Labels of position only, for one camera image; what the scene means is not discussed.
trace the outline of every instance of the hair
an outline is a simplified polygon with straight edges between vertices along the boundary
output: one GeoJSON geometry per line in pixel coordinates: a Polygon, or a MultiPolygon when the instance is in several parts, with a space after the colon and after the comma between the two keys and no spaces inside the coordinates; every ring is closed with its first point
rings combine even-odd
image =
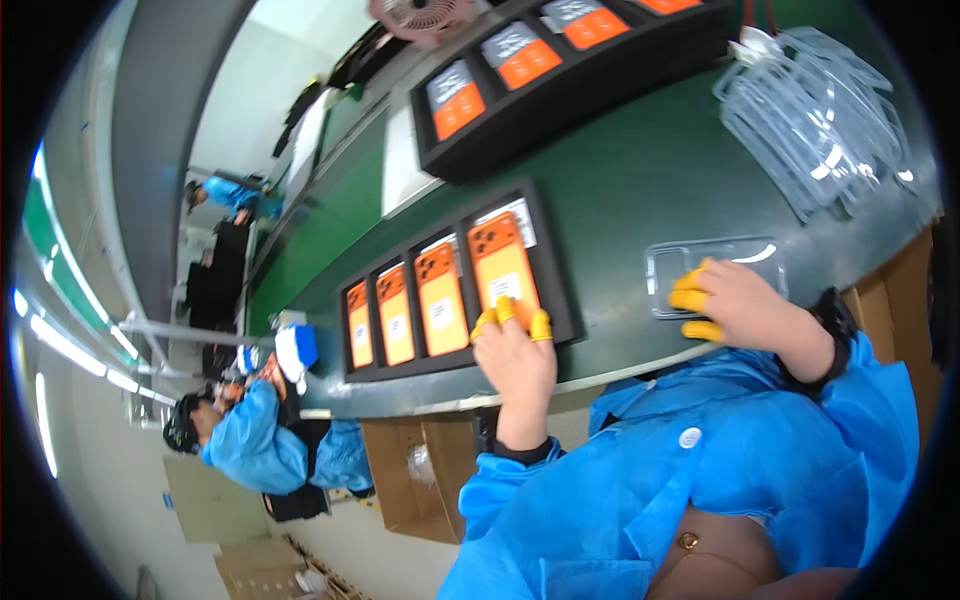
{"type": "Polygon", "coordinates": [[[187,214],[190,214],[190,211],[194,208],[198,189],[200,189],[200,184],[197,183],[197,180],[192,180],[183,187],[183,199],[186,201],[187,214]]]}

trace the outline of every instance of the hand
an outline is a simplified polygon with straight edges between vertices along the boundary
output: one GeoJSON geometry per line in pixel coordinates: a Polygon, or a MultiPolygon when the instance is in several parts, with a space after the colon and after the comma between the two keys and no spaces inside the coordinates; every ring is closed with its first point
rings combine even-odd
{"type": "Polygon", "coordinates": [[[501,296],[496,308],[477,319],[470,339],[477,365],[503,404],[497,439],[511,450],[536,448],[546,440],[546,412],[557,383],[557,355],[546,311],[534,314],[528,338],[513,301],[501,296]]]}
{"type": "Polygon", "coordinates": [[[730,260],[705,258],[674,284],[670,304],[712,319],[684,323],[685,337],[774,352],[800,381],[816,381],[833,363],[833,338],[817,320],[730,260]]]}

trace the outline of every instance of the green workbench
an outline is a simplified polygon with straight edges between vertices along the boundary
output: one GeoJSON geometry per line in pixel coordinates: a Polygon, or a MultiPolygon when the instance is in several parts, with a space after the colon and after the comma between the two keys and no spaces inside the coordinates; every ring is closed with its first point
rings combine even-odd
{"type": "Polygon", "coordinates": [[[643,254],[653,244],[773,236],[784,253],[790,299],[799,305],[810,305],[831,285],[848,287],[891,258],[940,212],[936,164],[903,74],[854,8],[837,5],[846,3],[778,3],[778,22],[813,25],[889,77],[910,144],[913,193],[888,180],[852,218],[822,211],[802,224],[720,123],[710,89],[726,64],[599,115],[488,180],[444,186],[389,221],[373,216],[380,201],[380,123],[379,138],[354,142],[336,184],[318,182],[320,205],[256,282],[253,333],[281,308],[306,312],[317,329],[320,361],[307,375],[304,415],[384,417],[497,402],[476,367],[345,383],[334,289],[419,229],[520,177],[539,186],[571,308],[585,332],[557,348],[558,392],[649,372],[714,348],[683,338],[681,322],[651,314],[643,254]]]}

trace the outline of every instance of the blue smock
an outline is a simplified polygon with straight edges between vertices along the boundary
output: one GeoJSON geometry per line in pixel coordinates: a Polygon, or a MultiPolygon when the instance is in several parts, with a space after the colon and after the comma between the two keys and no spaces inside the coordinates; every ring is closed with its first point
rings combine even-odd
{"type": "Polygon", "coordinates": [[[237,212],[241,209],[251,208],[253,201],[260,196],[256,190],[219,177],[211,177],[201,187],[206,190],[211,202],[230,209],[230,219],[236,219],[237,212]]]}
{"type": "MultiPolygon", "coordinates": [[[[306,479],[307,446],[286,427],[276,424],[279,399],[267,381],[254,381],[238,403],[213,427],[202,458],[210,467],[241,486],[286,495],[306,479]]],[[[317,465],[309,483],[318,488],[372,487],[360,423],[333,420],[317,447],[317,465]]]]}
{"type": "Polygon", "coordinates": [[[575,451],[553,440],[530,467],[477,458],[439,597],[642,598],[688,503],[765,516],[788,574],[864,565],[916,469],[910,379],[859,333],[819,399],[787,391],[772,354],[731,348],[651,384],[611,384],[575,451]],[[622,420],[598,431],[607,414],[622,420]]]}

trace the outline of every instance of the cardboard box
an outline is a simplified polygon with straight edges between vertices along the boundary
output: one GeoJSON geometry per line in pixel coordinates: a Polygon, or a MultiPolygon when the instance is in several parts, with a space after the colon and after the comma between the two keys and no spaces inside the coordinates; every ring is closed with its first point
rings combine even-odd
{"type": "Polygon", "coordinates": [[[926,444],[940,401],[943,374],[930,362],[926,277],[930,250],[926,228],[894,258],[858,281],[844,295],[856,324],[883,365],[903,361],[917,400],[920,448],[926,444]]]}
{"type": "Polygon", "coordinates": [[[466,522],[457,510],[460,489],[476,472],[472,413],[361,421],[367,458],[390,531],[425,540],[460,543],[466,522]],[[426,444],[437,482],[411,477],[407,455],[426,444]]]}
{"type": "Polygon", "coordinates": [[[289,600],[309,595],[296,575],[306,562],[290,544],[279,538],[220,547],[214,557],[230,600],[289,600]]]}

